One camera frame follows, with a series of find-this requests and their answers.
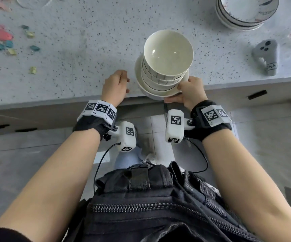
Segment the person's right forearm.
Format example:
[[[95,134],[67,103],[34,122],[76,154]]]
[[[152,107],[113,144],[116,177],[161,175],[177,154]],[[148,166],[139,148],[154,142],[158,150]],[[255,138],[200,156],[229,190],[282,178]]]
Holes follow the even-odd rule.
[[[202,143],[220,194],[245,226],[264,242],[291,242],[290,205],[232,131],[217,131]]]

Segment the grey game controller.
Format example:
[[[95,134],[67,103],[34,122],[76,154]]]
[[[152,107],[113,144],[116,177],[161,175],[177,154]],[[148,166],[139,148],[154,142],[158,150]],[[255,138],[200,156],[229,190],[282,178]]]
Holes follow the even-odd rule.
[[[279,55],[280,47],[275,39],[263,40],[253,49],[253,56],[264,60],[268,76],[277,74]]]

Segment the grey cabinet with drawers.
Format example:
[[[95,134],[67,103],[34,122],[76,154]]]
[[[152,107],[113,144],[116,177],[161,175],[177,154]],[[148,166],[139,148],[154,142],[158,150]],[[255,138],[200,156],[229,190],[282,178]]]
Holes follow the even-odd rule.
[[[232,111],[249,106],[269,105],[291,100],[291,78],[275,83],[207,90],[209,99]],[[0,110],[0,135],[73,127],[87,102],[44,105]],[[117,120],[149,117],[167,113],[169,109],[189,111],[177,103],[164,106],[148,97],[127,98],[118,108]]]

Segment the black tactical vest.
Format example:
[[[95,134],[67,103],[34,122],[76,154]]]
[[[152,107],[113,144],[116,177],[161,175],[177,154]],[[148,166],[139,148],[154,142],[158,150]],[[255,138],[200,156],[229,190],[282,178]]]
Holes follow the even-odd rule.
[[[199,175],[149,162],[95,180],[63,242],[262,242]]]

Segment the wide white bowl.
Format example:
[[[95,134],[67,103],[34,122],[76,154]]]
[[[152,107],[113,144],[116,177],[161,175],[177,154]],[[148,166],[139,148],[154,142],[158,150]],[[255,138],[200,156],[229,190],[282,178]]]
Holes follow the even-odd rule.
[[[135,76],[140,90],[143,94],[151,99],[163,101],[166,97],[171,97],[180,93],[177,87],[168,90],[168,91],[158,91],[150,88],[145,84],[144,80],[141,78],[140,69],[142,69],[142,55],[140,55],[135,63]],[[186,78],[182,81],[188,81],[189,75],[186,75]]]

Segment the blue jeans leg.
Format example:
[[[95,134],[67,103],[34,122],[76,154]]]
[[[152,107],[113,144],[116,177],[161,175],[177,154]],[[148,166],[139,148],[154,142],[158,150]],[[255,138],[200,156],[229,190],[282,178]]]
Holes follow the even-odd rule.
[[[141,164],[141,152],[142,149],[139,146],[129,152],[119,152],[114,163],[114,170],[126,169],[133,165]]]

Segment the white patterned bowl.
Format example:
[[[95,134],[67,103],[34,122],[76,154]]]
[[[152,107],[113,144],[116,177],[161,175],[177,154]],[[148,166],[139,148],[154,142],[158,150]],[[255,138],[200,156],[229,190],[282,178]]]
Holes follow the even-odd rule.
[[[218,0],[221,13],[237,24],[259,24],[272,17],[279,0]]]

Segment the white dark-rimmed bowl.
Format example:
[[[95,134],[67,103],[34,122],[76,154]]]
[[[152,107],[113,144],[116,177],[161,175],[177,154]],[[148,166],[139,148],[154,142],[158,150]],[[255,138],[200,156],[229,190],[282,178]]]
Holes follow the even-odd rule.
[[[219,7],[219,9],[220,9],[220,11],[221,11],[221,13],[222,13],[222,15],[227,19],[227,17],[223,14],[223,12],[222,12],[222,10],[221,10],[221,8],[220,8],[220,0],[216,0],[216,4],[218,5],[218,7]]]
[[[236,25],[236,24],[231,23],[229,20],[227,20],[227,19],[222,15],[222,13],[221,13],[221,11],[220,11],[220,9],[219,9],[219,7],[218,7],[217,4],[216,4],[216,7],[215,7],[215,10],[216,10],[216,15],[217,15],[218,19],[220,20],[220,22],[221,22],[224,26],[226,26],[227,28],[232,29],[232,30],[234,30],[234,31],[244,31],[244,32],[246,32],[246,31],[252,31],[252,30],[255,30],[255,29],[260,28],[260,27],[264,24],[264,22],[262,22],[261,24],[254,25],[254,26],[250,26],[250,27],[246,27],[246,26],[243,26],[243,27],[242,27],[242,26],[238,26],[238,25]]]

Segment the person's left hand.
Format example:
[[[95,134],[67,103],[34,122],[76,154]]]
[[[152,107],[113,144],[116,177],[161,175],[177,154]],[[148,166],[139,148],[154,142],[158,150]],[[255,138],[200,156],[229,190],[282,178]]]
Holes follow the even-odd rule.
[[[115,71],[104,82],[101,100],[117,108],[126,96],[125,90],[129,82],[126,70]]]

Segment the person's left forearm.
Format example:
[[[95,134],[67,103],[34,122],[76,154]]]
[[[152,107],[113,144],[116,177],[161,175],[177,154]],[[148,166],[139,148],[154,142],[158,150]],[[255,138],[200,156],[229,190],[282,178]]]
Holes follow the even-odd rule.
[[[61,241],[82,197],[100,134],[73,132],[26,184],[0,217],[8,228],[32,242]]]

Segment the person's right hand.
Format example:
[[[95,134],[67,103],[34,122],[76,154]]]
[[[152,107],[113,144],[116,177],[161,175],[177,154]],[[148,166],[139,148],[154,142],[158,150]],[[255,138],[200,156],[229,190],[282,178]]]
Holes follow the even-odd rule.
[[[201,78],[189,76],[190,89],[188,92],[181,92],[180,94],[166,97],[164,102],[169,103],[182,103],[189,111],[202,101],[207,100],[207,95],[204,90],[204,85]]]

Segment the black sleeve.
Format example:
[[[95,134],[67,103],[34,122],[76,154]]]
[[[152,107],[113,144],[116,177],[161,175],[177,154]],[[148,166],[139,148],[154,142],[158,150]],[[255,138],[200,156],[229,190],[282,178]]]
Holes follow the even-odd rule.
[[[0,242],[32,242],[22,233],[9,228],[0,228]]]

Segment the red plastic piece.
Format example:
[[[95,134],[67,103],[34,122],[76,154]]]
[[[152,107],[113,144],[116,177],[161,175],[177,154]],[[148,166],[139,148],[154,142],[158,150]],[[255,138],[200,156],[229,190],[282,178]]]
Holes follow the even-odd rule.
[[[13,40],[13,35],[6,31],[4,25],[0,25],[0,41],[11,41]]]

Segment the left wristband with marker tags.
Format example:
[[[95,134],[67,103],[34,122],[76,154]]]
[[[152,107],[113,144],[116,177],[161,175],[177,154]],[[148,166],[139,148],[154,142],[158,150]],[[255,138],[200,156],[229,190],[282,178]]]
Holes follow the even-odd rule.
[[[72,129],[86,131],[95,129],[102,140],[113,129],[117,116],[117,109],[111,103],[102,100],[89,100]]]

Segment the white bowl with dark rim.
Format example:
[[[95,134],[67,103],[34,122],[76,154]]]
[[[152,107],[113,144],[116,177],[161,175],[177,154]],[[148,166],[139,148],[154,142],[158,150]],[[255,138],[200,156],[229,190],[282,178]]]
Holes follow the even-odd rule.
[[[144,72],[143,69],[140,69],[141,78],[144,80],[145,84],[148,85],[150,88],[158,91],[168,91],[175,87],[177,87],[178,83],[186,78],[186,75],[189,75],[189,69],[187,72],[174,80],[163,80],[158,79],[154,76],[148,77],[147,73]]]

